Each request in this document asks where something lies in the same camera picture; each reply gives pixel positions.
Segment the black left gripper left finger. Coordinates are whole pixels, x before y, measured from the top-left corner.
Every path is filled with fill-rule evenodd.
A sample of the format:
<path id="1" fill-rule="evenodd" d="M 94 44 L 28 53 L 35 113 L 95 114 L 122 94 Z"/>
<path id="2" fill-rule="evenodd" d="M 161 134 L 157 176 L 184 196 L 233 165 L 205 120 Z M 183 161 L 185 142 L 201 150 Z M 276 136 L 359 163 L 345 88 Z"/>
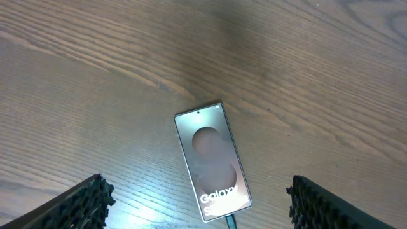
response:
<path id="1" fill-rule="evenodd" d="M 1 229 L 104 229 L 114 186 L 94 174 Z"/>

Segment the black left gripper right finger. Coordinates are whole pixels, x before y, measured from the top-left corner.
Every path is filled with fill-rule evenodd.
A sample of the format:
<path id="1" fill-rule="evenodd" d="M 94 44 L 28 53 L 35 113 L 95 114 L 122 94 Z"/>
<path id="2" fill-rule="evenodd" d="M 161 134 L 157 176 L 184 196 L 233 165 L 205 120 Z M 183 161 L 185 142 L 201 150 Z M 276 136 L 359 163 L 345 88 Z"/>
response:
<path id="1" fill-rule="evenodd" d="M 293 176 L 286 191 L 291 197 L 289 217 L 295 228 L 393 229 L 304 176 Z"/>

